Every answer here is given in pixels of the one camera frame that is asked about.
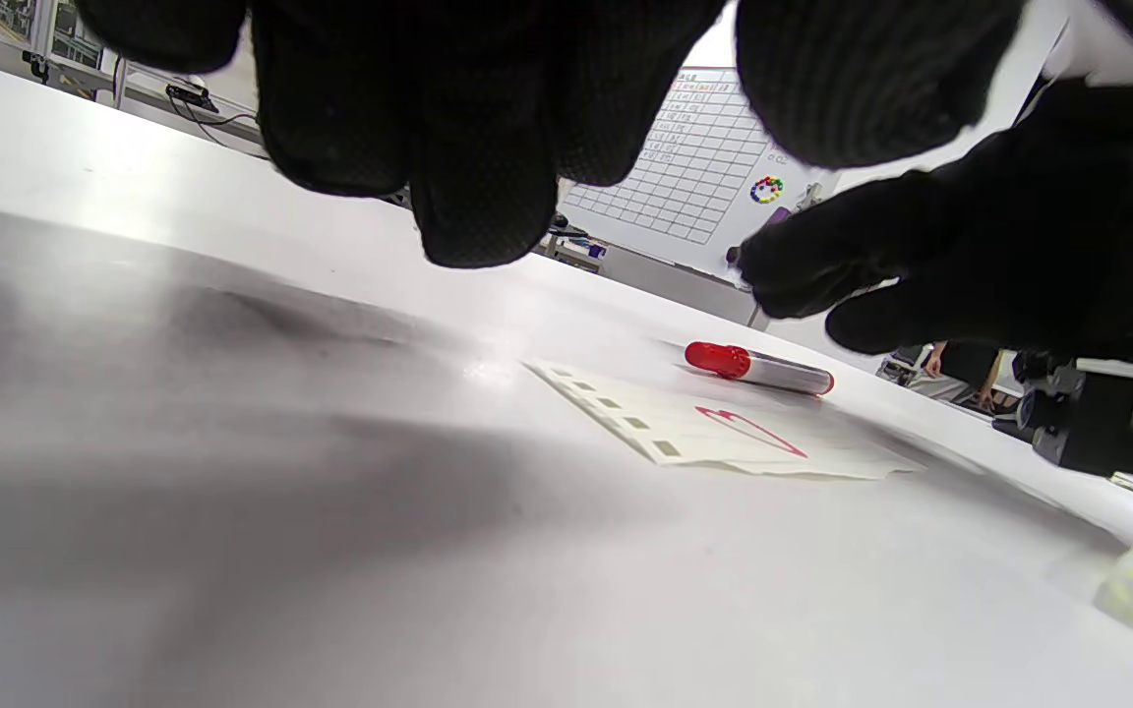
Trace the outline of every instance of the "cable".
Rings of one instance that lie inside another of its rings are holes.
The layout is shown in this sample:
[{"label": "cable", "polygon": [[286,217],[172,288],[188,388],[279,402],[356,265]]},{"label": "cable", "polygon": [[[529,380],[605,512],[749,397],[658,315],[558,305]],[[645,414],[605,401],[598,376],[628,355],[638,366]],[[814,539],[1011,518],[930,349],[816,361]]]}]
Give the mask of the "cable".
[{"label": "cable", "polygon": [[220,120],[220,121],[202,121],[201,118],[198,118],[198,116],[195,116],[195,111],[194,111],[193,108],[190,108],[189,103],[185,103],[185,106],[186,106],[186,112],[188,112],[190,114],[189,116],[184,116],[182,112],[179,111],[179,109],[177,109],[177,99],[174,99],[174,97],[172,97],[172,95],[170,95],[169,102],[172,103],[172,108],[174,108],[174,112],[178,116],[184,117],[184,118],[186,118],[186,120],[193,121],[194,123],[198,123],[198,125],[202,125],[202,126],[224,126],[224,125],[230,125],[230,123],[233,123],[233,121],[239,120],[239,118],[252,118],[252,120],[256,120],[255,113],[239,113],[239,116],[231,116],[229,118],[225,118],[225,120]]},{"label": "cable", "polygon": [[179,111],[179,109],[177,109],[177,101],[174,100],[174,97],[172,97],[172,95],[170,95],[169,102],[172,103],[172,108],[174,108],[174,112],[178,116],[184,117],[184,118],[186,118],[186,120],[189,120],[190,122],[193,122],[196,126],[198,126],[198,129],[202,130],[202,133],[204,135],[206,135],[208,139],[211,139],[213,143],[220,145],[221,147],[229,147],[224,143],[221,143],[220,139],[216,139],[216,136],[214,136],[211,133],[207,133],[207,129],[204,126],[207,126],[208,123],[205,123],[204,121],[198,120],[198,118],[195,116],[195,111],[191,111],[190,106],[186,106],[186,113],[188,113],[188,114],[187,116],[182,116],[181,111]]},{"label": "cable", "polygon": [[[177,106],[177,100],[174,97],[172,97],[172,94],[169,95],[169,104],[170,104],[170,106],[172,106],[174,109],[174,113],[177,113],[177,117],[185,118],[185,120],[188,120],[188,121],[195,123],[196,126],[198,126],[198,129],[202,130],[203,134],[206,135],[207,138],[211,139],[213,143],[220,145],[221,147],[225,147],[228,150],[235,150],[238,153],[242,153],[242,150],[237,150],[235,147],[230,147],[229,145],[227,145],[224,143],[221,143],[220,139],[216,139],[215,135],[213,135],[211,133],[207,133],[207,126],[223,126],[223,125],[225,125],[225,123],[228,123],[230,121],[238,120],[238,118],[242,118],[242,117],[256,118],[252,113],[239,113],[239,116],[235,116],[232,118],[227,118],[227,120],[224,120],[224,121],[207,122],[207,121],[198,120],[198,116],[195,116],[195,111],[193,111],[193,109],[190,108],[189,103],[184,103],[182,104],[184,106],[186,106],[186,112],[185,113],[181,112],[181,110]],[[244,153],[244,155],[250,155],[253,157],[257,157],[257,159],[261,159],[261,160],[269,160],[269,157],[265,157],[264,155],[257,155],[256,153]]]}]

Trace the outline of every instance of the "whiteboard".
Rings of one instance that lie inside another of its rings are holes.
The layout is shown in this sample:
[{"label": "whiteboard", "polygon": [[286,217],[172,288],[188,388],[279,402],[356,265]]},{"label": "whiteboard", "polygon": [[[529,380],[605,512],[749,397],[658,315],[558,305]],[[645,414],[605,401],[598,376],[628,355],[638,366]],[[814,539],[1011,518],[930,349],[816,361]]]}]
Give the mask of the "whiteboard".
[{"label": "whiteboard", "polygon": [[614,187],[576,185],[559,211],[602,241],[735,281],[727,248],[799,211],[826,176],[768,139],[736,69],[684,67],[632,173]]}]

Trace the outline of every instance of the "colorful circle sticker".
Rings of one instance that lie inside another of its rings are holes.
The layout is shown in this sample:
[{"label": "colorful circle sticker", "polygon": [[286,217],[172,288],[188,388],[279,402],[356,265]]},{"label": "colorful circle sticker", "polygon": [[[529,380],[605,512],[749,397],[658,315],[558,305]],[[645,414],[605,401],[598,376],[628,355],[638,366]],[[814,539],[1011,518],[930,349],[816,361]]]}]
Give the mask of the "colorful circle sticker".
[{"label": "colorful circle sticker", "polygon": [[769,205],[772,202],[777,201],[777,197],[781,197],[781,191],[785,187],[786,184],[774,178],[774,176],[766,176],[764,179],[755,182],[755,187],[750,188],[750,198],[755,198],[760,205]]}]

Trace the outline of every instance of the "sticker sheet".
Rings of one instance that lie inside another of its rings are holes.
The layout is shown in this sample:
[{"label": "sticker sheet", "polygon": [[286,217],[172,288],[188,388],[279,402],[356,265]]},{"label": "sticker sheet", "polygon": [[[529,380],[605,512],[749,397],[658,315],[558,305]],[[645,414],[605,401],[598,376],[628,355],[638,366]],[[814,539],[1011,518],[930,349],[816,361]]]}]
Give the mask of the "sticker sheet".
[{"label": "sticker sheet", "polygon": [[729,466],[756,475],[881,479],[921,466],[817,413],[739,407],[656,391],[579,367],[527,367],[658,466]]}]

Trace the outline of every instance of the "black device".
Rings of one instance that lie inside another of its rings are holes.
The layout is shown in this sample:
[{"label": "black device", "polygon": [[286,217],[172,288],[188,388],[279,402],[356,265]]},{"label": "black device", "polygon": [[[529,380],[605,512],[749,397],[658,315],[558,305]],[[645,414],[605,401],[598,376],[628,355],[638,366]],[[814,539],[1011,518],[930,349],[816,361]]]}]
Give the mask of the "black device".
[{"label": "black device", "polygon": [[1133,475],[1133,377],[1070,365],[1045,379],[1025,382],[1025,389],[1017,426],[1022,435],[1032,436],[1034,452],[1102,478]]}]

